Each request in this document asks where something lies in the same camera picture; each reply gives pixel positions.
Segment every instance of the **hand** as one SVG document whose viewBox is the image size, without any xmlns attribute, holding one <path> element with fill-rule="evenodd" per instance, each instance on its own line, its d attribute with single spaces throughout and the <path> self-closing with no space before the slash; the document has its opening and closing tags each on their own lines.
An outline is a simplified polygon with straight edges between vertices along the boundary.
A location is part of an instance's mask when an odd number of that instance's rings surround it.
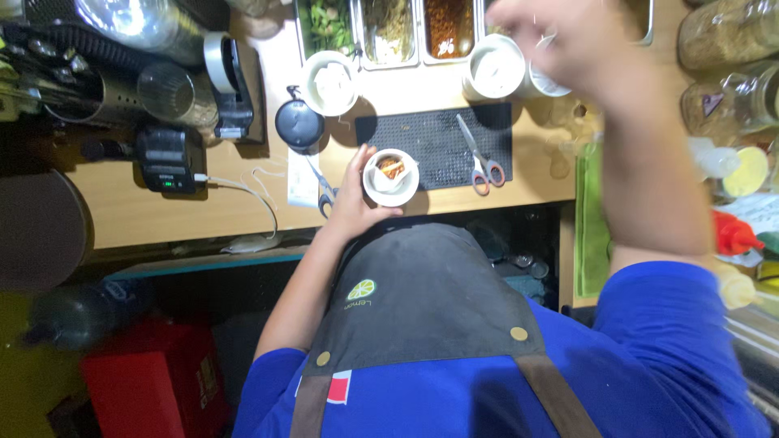
<svg viewBox="0 0 779 438">
<path fill-rule="evenodd" d="M 608 6 L 611 1 L 498 0 L 485 19 L 510 30 L 525 57 L 554 81 L 602 103 L 614 93 L 624 98 L 624 79 L 643 76 L 633 74 L 636 68 L 652 68 L 627 41 L 619 13 Z M 536 47 L 542 34 L 554 32 L 549 46 Z"/>
<path fill-rule="evenodd" d="M 333 235 L 343 244 L 366 232 L 374 224 L 392 216 L 403 216 L 400 208 L 368 207 L 362 199 L 362 184 L 360 171 L 368 162 L 368 159 L 376 153 L 375 147 L 367 144 L 352 157 L 346 167 L 344 182 L 338 189 L 333 211 L 330 219 L 323 227 L 323 231 Z"/>
</svg>

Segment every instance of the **lemon logo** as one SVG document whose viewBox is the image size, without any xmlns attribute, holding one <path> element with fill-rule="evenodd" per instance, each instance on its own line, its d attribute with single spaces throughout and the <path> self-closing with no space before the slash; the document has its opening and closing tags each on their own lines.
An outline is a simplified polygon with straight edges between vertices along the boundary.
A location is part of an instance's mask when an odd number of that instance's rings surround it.
<svg viewBox="0 0 779 438">
<path fill-rule="evenodd" d="M 349 296 L 346 297 L 347 301 L 351 301 L 357 298 L 364 298 L 372 294 L 376 290 L 376 282 L 373 280 L 363 280 L 357 283 L 349 292 Z"/>
</svg>

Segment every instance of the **black apron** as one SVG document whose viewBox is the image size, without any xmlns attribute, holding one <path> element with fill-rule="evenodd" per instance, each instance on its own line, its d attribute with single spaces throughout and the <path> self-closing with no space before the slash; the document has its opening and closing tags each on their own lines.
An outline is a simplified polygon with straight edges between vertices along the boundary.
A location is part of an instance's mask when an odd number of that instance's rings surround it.
<svg viewBox="0 0 779 438">
<path fill-rule="evenodd" d="M 498 355 L 514 359 L 560 436 L 601 436 L 545 354 L 527 301 L 470 233 L 416 225 L 370 240 L 350 258 L 303 369 L 290 436 L 320 436 L 334 373 Z"/>
</svg>

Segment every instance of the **black rubber mat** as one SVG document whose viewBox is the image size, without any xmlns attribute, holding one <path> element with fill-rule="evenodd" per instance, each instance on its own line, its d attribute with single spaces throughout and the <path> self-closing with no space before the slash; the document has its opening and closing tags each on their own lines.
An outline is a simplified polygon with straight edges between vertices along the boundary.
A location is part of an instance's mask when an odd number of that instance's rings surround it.
<svg viewBox="0 0 779 438">
<path fill-rule="evenodd" d="M 487 160 L 511 169 L 511 104 L 486 104 L 411 114 L 359 117 L 357 144 L 378 150 L 400 149 L 419 163 L 419 189 L 471 185 L 474 159 L 455 116 L 463 116 L 476 145 Z"/>
</svg>

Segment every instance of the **brass snap button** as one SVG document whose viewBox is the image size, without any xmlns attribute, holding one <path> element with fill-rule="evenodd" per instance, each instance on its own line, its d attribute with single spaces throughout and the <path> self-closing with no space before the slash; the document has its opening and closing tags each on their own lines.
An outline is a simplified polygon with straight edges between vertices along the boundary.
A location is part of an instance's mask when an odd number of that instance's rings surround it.
<svg viewBox="0 0 779 438">
<path fill-rule="evenodd" d="M 330 352 L 329 352 L 329 351 L 325 351 L 324 353 L 322 353 L 321 355 L 319 355 L 319 357 L 318 357 L 318 358 L 316 358 L 316 365 L 318 365 L 318 366 L 324 366 L 324 365 L 326 365 L 328 362 L 330 362 Z"/>
<path fill-rule="evenodd" d="M 524 341 L 527 339 L 527 330 L 523 329 L 522 327 L 514 327 L 511 329 L 510 333 L 511 337 L 517 341 Z"/>
</svg>

